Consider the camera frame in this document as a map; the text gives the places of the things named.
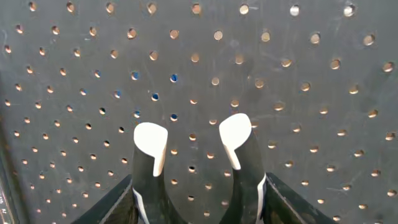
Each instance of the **white rounded pad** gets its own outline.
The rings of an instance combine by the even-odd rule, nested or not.
[[[251,133],[251,122],[244,113],[234,114],[220,124],[220,137],[232,168],[241,169],[235,149],[246,142]]]
[[[134,143],[148,156],[155,158],[154,177],[162,173],[168,132],[154,123],[138,124],[134,130]]]

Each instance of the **perforated metal panel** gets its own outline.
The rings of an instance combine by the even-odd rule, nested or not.
[[[218,134],[246,113],[274,173],[340,223],[398,219],[393,0],[3,0],[2,128],[32,223],[70,223],[131,173],[132,133],[169,131],[166,188],[218,223]]]

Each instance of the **pegboard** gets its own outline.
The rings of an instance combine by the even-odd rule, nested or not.
[[[132,133],[148,121],[169,131],[178,212],[218,223],[233,185],[218,125],[241,112],[266,171],[325,215],[394,223],[397,7],[2,1],[2,129],[30,221],[89,210],[131,173]]]

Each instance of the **gray perforated surface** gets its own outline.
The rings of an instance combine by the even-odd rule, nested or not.
[[[1,3],[3,130],[32,223],[70,223],[128,175],[143,121],[169,130],[166,186],[181,216],[218,223],[233,178],[217,126],[236,112],[253,121],[266,170],[329,217],[398,219],[398,80],[387,64],[397,1],[202,0],[195,14],[196,2],[169,0],[152,15],[147,1],[115,1],[111,13],[107,3]]]

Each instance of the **white fingertip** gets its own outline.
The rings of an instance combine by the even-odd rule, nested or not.
[[[244,113],[234,114],[225,119],[220,124],[220,137],[224,144],[234,170],[240,170],[241,164],[236,156],[235,149],[243,145],[248,140],[251,133],[251,122]]]
[[[257,192],[259,195],[259,200],[258,200],[258,208],[257,208],[257,221],[260,220],[261,212],[262,212],[262,206],[264,204],[264,182],[266,181],[267,174],[264,174],[264,178],[260,181],[259,185],[257,185]]]
[[[154,177],[163,170],[168,132],[162,126],[154,123],[138,124],[134,130],[134,143],[148,156],[155,158]]]
[[[145,224],[149,224],[149,220],[148,220],[147,214],[145,212],[144,201],[142,200],[141,194],[138,193],[134,189],[132,189],[132,191],[134,192],[134,195],[137,198],[138,210],[139,210],[139,213],[141,214],[142,221],[144,221]]]

